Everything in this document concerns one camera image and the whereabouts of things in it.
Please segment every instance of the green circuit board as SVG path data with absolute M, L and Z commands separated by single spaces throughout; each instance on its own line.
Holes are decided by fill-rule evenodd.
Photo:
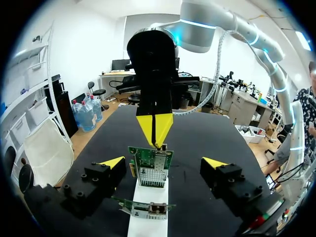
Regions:
M 166 203 L 143 203 L 112 197 L 118 201 L 122 207 L 122 211 L 135 217 L 145 219 L 166 220 L 167 212 L 173 209 L 176 205 L 167 205 Z
M 140 184 L 163 188 L 171 165 L 173 151 L 128 147 L 133 154 L 129 164 L 133 177 L 138 177 Z

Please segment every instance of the computer monitor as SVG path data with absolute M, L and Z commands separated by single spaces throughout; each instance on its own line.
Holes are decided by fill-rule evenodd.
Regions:
M 176 58 L 176 70 L 179 70 L 180 58 Z
M 129 64 L 129 59 L 119 59 L 119 60 L 113 60 L 112 61 L 112 71 L 113 70 L 124 70 L 128 71 L 125 66 Z

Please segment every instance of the black table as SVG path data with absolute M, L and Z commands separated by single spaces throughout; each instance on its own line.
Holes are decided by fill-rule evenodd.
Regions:
M 269 195 L 254 154 L 226 117 L 204 113 L 174 116 L 165 142 L 168 149 L 174 151 L 169 170 L 169 203 L 177 205 L 168 216 L 169 237 L 231 237 L 242 223 L 221 199 L 214 198 L 200 176 L 202 157 L 239 165 L 246 178 L 265 187 L 263 195 Z M 64 183 L 80 178 L 84 166 L 92 161 L 125 156 L 128 167 L 131 158 L 128 146 L 150 148 L 136 119 L 136 106 L 119 107 L 106 120 L 83 149 Z M 131 176 L 128 168 L 115 196 L 133 200 L 135 184 L 136 178 Z M 130 216 L 118 211 L 119 208 L 116 201 L 105 199 L 85 221 L 93 232 L 102 236 L 125 237 Z

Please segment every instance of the white platform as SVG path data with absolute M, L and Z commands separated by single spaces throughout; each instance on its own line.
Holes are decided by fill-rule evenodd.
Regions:
M 133 201 L 168 204 L 168 193 L 168 178 L 163 189 L 140 186 L 137 179 Z M 167 235 L 168 220 L 142 219 L 133 216 L 129 219 L 127 237 L 167 237 Z

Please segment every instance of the robotic arm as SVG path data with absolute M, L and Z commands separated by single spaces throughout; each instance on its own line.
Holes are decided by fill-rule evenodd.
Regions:
M 167 31 L 166 34 L 169 35 L 171 39 L 173 39 L 175 43 L 175 48 L 178 45 L 191 52 L 205 53 L 211 47 L 214 33 L 217 27 L 220 27 L 226 31 L 226 33 L 224 33 L 222 38 L 220 39 L 220 47 L 223 38 L 227 34 L 232 35 L 237 40 L 247 43 L 251 47 L 252 51 L 255 53 L 256 59 L 259 64 L 265 68 L 268 75 L 270 76 L 271 82 L 276 89 L 277 96 L 280 101 L 283 113 L 283 121 L 285 124 L 293 124 L 290 158 L 284 171 L 284 173 L 287 174 L 284 175 L 283 178 L 286 179 L 288 177 L 300 177 L 301 173 L 297 172 L 297 169 L 295 168 L 302 164 L 304 160 L 305 135 L 303 127 L 304 123 L 302 105 L 299 101 L 291 103 L 289 99 L 289 92 L 286 88 L 287 78 L 285 77 L 280 66 L 277 64 L 277 62 L 281 61 L 284 58 L 284 53 L 280 45 L 276 41 L 271 39 L 265 33 L 261 32 L 255 24 L 249 23 L 241 16 L 222 7 L 219 7 L 209 0 L 183 0 L 179 21 L 166 24 L 155 23 L 151 25 L 150 29 L 147 30 Z M 135 38 L 140 38 L 140 34 L 143 33 L 144 32 L 136 33 L 131 39 L 130 43 L 133 42 Z M 137 68 L 138 65 L 135 58 L 135 52 L 132 52 L 131 49 L 129 50 L 129 47 L 127 47 L 127 51 L 132 61 L 132 65 L 136 66 Z M 219 70 L 217 70 L 217 72 L 218 74 L 216 75 L 215 79 L 216 83 L 219 76 Z M 212 96 L 215 88 L 216 85 L 213 86 L 213 89 L 211 90 L 206 100 L 208 100 Z M 141 111 L 144 108 L 144 103 L 145 102 L 142 102 L 141 100 L 138 111 Z M 158 149 L 160 148 L 162 142 L 167 136 L 169 129 L 171 128 L 172 116 L 170 113 L 170 107 L 165 114 L 164 112 L 162 112 L 161 114 L 159 114 L 159 112 L 155 114 L 154 112 L 153 114 L 151 114 L 153 115 L 153 117 L 156 116 L 157 118 L 160 117 L 164 119 L 158 120 L 158 122 L 155 123 L 153 122 L 153 117 L 141 116 L 149 115 L 146 114 L 144 110 L 142 111 L 142 113 L 138 112 L 137 118 L 150 145 L 153 145 L 153 143 L 150 142 L 150 138 L 155 134 L 160 135 L 159 138 L 156 138 L 156 141 L 159 140 L 158 146 L 156 145 L 156 148 Z M 183 114 L 176 113 L 176 115 L 185 115 L 189 113 L 190 112 L 186 112 Z M 297 192 L 285 192 L 285 196 L 286 198 L 291 200 L 291 203 L 294 203 L 297 199 L 297 196 L 299 195 L 299 193 Z

